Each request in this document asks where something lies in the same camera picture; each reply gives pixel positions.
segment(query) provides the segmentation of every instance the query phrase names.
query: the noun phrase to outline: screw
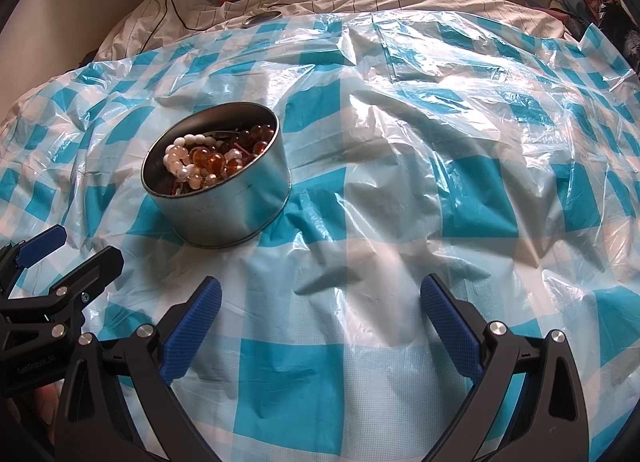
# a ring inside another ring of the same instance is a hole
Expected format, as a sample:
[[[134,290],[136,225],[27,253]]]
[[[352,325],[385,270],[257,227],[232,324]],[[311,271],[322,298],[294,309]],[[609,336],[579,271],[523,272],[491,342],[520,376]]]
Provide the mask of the screw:
[[[564,332],[562,332],[561,330],[552,330],[551,339],[556,343],[564,343],[566,336],[564,335]]]
[[[78,338],[78,343],[82,346],[88,345],[89,343],[91,343],[91,341],[93,341],[93,339],[93,334],[91,334],[90,332],[85,332]]]
[[[501,336],[507,332],[507,325],[505,325],[502,321],[492,321],[489,324],[489,330],[493,334]]]
[[[154,333],[153,325],[140,325],[136,330],[136,334],[138,337],[149,337]]]
[[[62,337],[65,334],[65,326],[62,323],[58,323],[57,325],[53,325],[51,329],[51,335],[53,337]]]

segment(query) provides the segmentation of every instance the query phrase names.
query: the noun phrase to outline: plastic sheet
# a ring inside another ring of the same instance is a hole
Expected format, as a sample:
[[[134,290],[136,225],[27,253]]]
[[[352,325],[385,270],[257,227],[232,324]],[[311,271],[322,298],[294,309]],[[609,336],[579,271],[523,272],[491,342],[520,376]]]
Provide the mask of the plastic sheet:
[[[639,93],[593,26],[579,46],[450,12],[207,33],[23,98],[2,134],[0,232],[66,227],[23,295],[123,251],[88,312],[101,339],[157,321],[205,275],[222,282],[174,381],[222,460],[421,459],[469,388],[420,315],[430,272],[487,320],[566,333],[595,460],[640,395]],[[196,249],[145,196],[140,165],[176,121],[233,100],[281,118],[294,184],[251,242]]]

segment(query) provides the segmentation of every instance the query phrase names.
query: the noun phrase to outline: bead necklace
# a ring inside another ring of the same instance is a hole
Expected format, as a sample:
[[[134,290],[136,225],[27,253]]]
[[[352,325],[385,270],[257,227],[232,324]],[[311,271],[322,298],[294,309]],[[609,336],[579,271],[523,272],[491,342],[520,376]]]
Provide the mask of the bead necklace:
[[[177,137],[166,147],[162,159],[175,178],[172,195],[198,191],[230,178],[255,161],[273,136],[270,125],[256,125],[250,130]]]

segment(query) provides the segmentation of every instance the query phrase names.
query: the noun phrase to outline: white bedsheet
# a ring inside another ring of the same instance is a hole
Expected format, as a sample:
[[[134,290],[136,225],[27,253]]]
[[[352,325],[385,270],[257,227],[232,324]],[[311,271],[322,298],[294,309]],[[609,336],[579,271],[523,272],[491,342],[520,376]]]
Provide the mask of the white bedsheet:
[[[174,0],[180,16],[190,28],[218,31],[238,28],[248,16],[274,4],[283,16],[311,13],[373,12],[391,9],[462,11],[498,20],[531,36],[562,38],[564,25],[552,16],[504,0],[242,0],[217,6],[214,0]],[[169,45],[193,35],[185,29],[171,6],[145,50]],[[164,0],[145,0],[105,38],[96,60],[120,60],[142,50],[150,32],[164,14]]]

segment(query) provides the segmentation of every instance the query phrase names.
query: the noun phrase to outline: round tin can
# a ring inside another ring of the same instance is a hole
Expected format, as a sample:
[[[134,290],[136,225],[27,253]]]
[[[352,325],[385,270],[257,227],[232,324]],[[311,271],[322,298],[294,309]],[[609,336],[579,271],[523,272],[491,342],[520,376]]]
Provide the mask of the round tin can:
[[[266,124],[274,130],[273,139],[241,171],[217,185],[171,195],[173,177],[162,158],[176,137]],[[185,242],[207,248],[236,245],[259,233],[278,216],[291,189],[278,118],[268,108],[247,102],[207,108],[176,123],[149,150],[141,176],[142,186],[175,232]]]

